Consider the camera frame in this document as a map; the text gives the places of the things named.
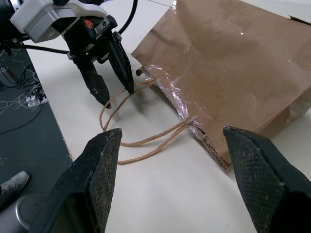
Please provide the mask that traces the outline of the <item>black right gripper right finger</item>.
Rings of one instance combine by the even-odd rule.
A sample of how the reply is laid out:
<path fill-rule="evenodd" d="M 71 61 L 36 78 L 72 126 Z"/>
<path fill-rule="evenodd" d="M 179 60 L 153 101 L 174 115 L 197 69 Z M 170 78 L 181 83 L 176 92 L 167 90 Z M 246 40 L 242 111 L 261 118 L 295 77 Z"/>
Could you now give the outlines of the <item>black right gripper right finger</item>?
<path fill-rule="evenodd" d="M 259 233 L 309 233 L 311 182 L 272 141 L 225 126 L 236 182 Z"/>

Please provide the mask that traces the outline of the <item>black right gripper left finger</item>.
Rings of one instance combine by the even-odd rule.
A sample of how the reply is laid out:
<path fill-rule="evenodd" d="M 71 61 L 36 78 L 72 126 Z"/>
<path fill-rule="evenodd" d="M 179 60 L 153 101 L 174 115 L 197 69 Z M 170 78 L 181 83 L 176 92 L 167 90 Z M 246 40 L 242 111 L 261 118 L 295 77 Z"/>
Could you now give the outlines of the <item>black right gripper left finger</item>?
<path fill-rule="evenodd" d="M 31 233 L 103 233 L 114 194 L 122 130 L 89 140 L 62 173 L 34 222 Z"/>

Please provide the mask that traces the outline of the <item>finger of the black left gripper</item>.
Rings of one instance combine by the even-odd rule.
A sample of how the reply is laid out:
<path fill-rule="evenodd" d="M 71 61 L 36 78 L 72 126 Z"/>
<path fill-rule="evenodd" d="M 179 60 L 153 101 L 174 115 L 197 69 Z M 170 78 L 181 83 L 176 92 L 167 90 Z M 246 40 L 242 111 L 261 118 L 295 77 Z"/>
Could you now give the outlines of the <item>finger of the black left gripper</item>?
<path fill-rule="evenodd" d="M 115 74 L 129 95 L 132 95 L 134 93 L 134 78 L 131 63 L 121 44 L 121 35 L 118 32 L 108 34 L 106 45 L 109 51 L 108 59 Z"/>
<path fill-rule="evenodd" d="M 90 61 L 78 61 L 77 67 L 91 95 L 101 105 L 105 106 L 110 100 L 110 94 L 102 76 L 98 74 L 93 63 Z"/>

